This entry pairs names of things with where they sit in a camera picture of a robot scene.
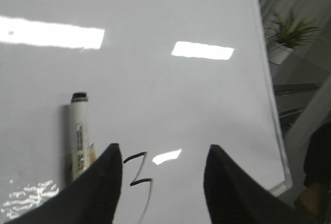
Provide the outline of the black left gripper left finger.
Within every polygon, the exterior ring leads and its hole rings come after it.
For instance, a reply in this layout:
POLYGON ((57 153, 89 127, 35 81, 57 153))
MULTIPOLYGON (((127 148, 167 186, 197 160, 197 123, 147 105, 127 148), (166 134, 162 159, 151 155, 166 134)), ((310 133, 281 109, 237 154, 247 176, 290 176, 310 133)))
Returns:
POLYGON ((58 195, 10 223, 112 223, 122 178, 119 144, 112 143, 58 195))

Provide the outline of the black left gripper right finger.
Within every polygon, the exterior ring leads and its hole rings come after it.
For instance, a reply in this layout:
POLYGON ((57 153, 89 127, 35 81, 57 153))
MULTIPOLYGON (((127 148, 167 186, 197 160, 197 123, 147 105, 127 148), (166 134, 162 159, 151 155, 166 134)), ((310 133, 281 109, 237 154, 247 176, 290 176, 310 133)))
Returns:
POLYGON ((219 145, 211 145, 203 182, 212 223, 314 223, 252 179, 219 145))

